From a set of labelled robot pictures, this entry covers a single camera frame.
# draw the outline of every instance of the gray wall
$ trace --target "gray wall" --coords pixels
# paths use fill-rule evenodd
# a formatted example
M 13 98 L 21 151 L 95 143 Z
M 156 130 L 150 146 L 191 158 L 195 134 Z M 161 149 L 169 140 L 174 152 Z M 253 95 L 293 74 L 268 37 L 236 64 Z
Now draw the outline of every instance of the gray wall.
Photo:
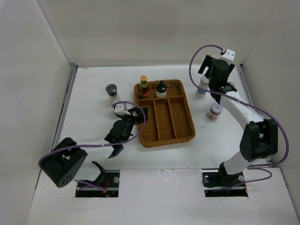
M 36 0 L 0 0 L 0 224 L 26 223 L 70 67 Z
M 248 55 L 243 71 L 255 105 L 273 113 L 287 131 L 290 155 L 281 165 L 300 214 L 300 1 L 281 0 Z M 285 151 L 282 135 L 275 160 Z
M 38 2 L 69 62 L 107 65 L 187 63 L 206 44 L 237 50 L 242 63 L 279 1 Z

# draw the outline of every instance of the white floor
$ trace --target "white floor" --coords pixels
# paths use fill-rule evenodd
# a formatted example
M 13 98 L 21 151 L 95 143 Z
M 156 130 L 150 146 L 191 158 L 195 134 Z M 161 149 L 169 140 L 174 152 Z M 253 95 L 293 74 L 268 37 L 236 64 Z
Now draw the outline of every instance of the white floor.
M 193 67 L 196 82 L 200 80 L 198 68 Z M 110 108 L 106 85 L 116 84 L 122 100 L 134 101 L 133 87 L 141 75 L 147 75 L 149 81 L 182 81 L 196 137 L 187 143 L 149 149 L 136 139 L 125 144 L 115 158 L 95 159 L 105 169 L 121 169 L 120 196 L 115 199 L 74 198 L 75 181 L 57 188 L 42 172 L 28 225 L 299 224 L 279 169 L 271 169 L 271 179 L 249 184 L 249 198 L 205 198 L 199 168 L 218 168 L 239 151 L 243 131 L 227 110 L 215 122 L 206 117 L 214 100 L 209 95 L 202 100 L 195 96 L 187 65 L 79 68 L 61 139 L 103 139 L 118 119 Z M 236 70 L 229 80 L 245 98 Z M 99 173 L 97 168 L 85 167 L 91 174 Z M 245 171 L 246 180 L 265 176 L 262 171 Z

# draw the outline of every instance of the bottle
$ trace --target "bottle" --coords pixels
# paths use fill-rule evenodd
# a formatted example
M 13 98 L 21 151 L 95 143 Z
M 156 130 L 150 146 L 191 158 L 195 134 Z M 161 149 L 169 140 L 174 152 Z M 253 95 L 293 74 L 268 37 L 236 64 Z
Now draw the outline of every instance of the bottle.
M 223 106 L 215 102 L 214 104 L 211 105 L 210 110 L 207 113 L 207 117 L 212 121 L 216 121 L 222 111 L 223 111 Z
M 118 92 L 117 92 L 117 86 L 115 84 L 111 83 L 111 84 L 107 85 L 106 88 L 105 88 L 105 90 L 106 90 L 106 92 L 108 93 L 108 95 L 110 97 L 109 98 L 109 102 L 111 104 L 113 104 L 113 102 L 115 100 L 119 100 L 120 99 L 120 97 L 118 95 Z
M 141 76 L 140 92 L 141 99 L 149 98 L 149 86 L 146 76 Z
M 199 82 L 199 86 L 200 88 L 203 89 L 208 89 L 208 84 L 209 84 L 210 80 L 208 78 L 206 78 L 204 75 L 201 77 L 201 80 Z M 196 96 L 198 98 L 204 98 L 205 97 L 206 92 L 203 90 L 200 90 L 199 88 L 196 91 Z
M 160 81 L 159 84 L 156 86 L 155 94 L 157 98 L 164 98 L 167 96 L 167 85 L 164 81 Z

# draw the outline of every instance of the yellow bottle cap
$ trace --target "yellow bottle cap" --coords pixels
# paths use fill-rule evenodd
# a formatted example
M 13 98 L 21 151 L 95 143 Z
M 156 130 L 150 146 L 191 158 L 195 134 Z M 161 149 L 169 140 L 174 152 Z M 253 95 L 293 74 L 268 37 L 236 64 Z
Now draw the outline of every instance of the yellow bottle cap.
M 141 81 L 147 81 L 147 77 L 145 75 L 141 76 Z

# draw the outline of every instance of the blue label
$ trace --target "blue label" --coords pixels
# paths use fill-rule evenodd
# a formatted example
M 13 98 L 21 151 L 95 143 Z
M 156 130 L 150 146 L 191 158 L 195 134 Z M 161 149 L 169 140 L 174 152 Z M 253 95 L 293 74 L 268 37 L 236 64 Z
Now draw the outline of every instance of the blue label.
M 203 91 L 203 90 L 200 90 L 200 89 L 197 89 L 197 92 L 199 93 L 199 94 L 201 94 L 201 95 L 205 95 L 205 91 Z

